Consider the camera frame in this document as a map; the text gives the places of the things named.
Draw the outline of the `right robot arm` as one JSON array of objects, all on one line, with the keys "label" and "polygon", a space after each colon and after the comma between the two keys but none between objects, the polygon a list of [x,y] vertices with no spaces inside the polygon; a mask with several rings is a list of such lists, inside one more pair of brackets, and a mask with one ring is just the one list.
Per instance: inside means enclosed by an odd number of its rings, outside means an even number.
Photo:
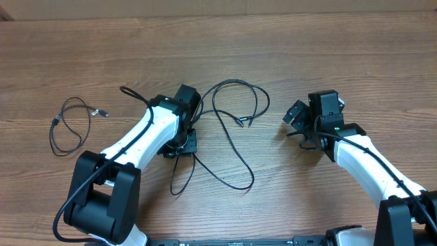
[{"label": "right robot arm", "polygon": [[345,225],[323,236],[295,236],[293,245],[435,245],[436,192],[411,181],[373,145],[356,123],[344,122],[345,103],[335,90],[313,92],[297,100],[283,117],[302,135],[299,146],[313,143],[360,184],[378,210],[375,230]]}]

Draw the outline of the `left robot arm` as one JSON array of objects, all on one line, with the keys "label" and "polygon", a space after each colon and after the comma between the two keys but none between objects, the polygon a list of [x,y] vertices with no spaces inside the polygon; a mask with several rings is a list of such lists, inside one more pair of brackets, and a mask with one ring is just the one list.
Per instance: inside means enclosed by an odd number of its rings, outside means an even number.
[{"label": "left robot arm", "polygon": [[87,245],[155,245],[136,225],[141,173],[157,154],[175,158],[196,151],[190,123],[200,100],[187,85],[173,97],[157,95],[117,143],[99,153],[83,152],[55,219],[85,233]]}]

